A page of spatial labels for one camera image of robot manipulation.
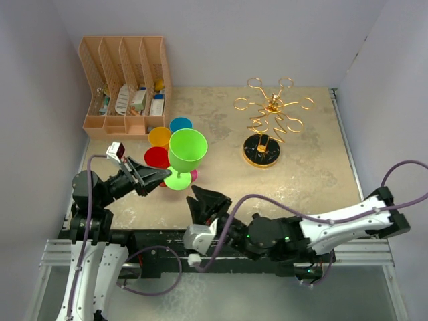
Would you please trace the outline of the green wine glass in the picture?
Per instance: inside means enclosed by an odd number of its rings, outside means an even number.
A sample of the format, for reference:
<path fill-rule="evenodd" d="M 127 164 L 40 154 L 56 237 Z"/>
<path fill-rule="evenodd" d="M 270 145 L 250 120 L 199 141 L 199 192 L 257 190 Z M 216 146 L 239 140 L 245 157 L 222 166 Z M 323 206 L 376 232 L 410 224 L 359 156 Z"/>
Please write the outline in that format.
<path fill-rule="evenodd" d="M 192 182 L 191 172 L 200 165 L 207 151 L 207 140 L 199 131 L 185 128 L 174 132 L 168 150 L 171 175 L 164 179 L 165 185 L 174 191 L 186 189 Z"/>

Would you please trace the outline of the blue wine glass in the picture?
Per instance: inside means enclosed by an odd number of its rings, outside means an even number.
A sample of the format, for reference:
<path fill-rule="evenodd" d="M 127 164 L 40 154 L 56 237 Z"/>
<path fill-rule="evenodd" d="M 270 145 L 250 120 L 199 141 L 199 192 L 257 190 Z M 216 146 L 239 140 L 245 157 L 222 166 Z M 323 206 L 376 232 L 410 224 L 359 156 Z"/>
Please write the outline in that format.
<path fill-rule="evenodd" d="M 193 123 L 186 117 L 173 118 L 169 124 L 169 129 L 172 133 L 175 133 L 181 129 L 192 129 Z"/>

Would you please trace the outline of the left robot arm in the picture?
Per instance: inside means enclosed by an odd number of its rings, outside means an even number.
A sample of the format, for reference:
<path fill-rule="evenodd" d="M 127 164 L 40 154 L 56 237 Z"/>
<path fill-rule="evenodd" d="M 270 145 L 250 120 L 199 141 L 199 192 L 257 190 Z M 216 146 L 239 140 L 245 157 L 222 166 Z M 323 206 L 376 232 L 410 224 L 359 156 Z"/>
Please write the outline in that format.
<path fill-rule="evenodd" d="M 73 178 L 70 270 L 58 320 L 106 319 L 122 265 L 138 253 L 133 232 L 111 230 L 113 213 L 107 207 L 132 191 L 147 196 L 171 175 L 128 157 L 118 164 L 106 181 L 90 166 Z"/>

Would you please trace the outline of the yellow wine glass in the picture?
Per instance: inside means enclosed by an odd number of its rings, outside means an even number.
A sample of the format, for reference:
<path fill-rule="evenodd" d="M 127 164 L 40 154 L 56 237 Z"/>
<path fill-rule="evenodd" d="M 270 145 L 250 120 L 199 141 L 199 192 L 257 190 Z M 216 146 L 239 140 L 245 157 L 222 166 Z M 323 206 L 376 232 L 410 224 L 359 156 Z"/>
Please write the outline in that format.
<path fill-rule="evenodd" d="M 152 129 L 148 135 L 148 141 L 153 147 L 169 149 L 171 131 L 167 127 L 159 126 Z"/>

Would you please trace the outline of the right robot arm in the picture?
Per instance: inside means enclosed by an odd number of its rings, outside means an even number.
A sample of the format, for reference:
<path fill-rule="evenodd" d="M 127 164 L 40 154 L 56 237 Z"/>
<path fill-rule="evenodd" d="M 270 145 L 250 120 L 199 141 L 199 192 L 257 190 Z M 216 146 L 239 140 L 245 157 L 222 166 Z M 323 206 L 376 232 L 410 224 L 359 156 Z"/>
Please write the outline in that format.
<path fill-rule="evenodd" d="M 190 251 L 188 264 L 194 268 L 200 267 L 214 239 L 218 242 L 212 259 L 228 245 L 253 261 L 268 257 L 277 262 L 304 263 L 324 259 L 335 247 L 360 237 L 386 239 L 410 230 L 405 216 L 394 207 L 387 187 L 343 209 L 277 219 L 255 213 L 249 224 L 235 218 L 237 208 L 231 206 L 229 197 L 196 185 L 191 188 L 194 195 L 186 200 L 192 223 L 183 243 Z"/>

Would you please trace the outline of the red wine glass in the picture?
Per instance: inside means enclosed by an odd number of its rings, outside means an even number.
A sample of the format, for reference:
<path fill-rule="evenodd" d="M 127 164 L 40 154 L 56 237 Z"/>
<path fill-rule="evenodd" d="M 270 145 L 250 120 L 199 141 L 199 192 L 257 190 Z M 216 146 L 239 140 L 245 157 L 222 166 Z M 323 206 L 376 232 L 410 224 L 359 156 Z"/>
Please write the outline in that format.
<path fill-rule="evenodd" d="M 144 161 L 150 167 L 167 169 L 170 166 L 167 150 L 159 146 L 149 148 L 144 154 Z"/>

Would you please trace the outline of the pink wine glass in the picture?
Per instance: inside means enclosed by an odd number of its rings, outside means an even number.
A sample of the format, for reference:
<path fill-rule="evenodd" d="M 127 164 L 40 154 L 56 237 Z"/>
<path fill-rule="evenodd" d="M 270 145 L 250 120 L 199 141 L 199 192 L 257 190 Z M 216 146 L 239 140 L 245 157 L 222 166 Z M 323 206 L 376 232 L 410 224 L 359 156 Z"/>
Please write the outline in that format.
<path fill-rule="evenodd" d="M 191 182 L 193 183 L 193 182 L 195 182 L 196 180 L 197 180 L 197 177 L 198 177 L 198 170 L 192 170 L 191 171 Z"/>

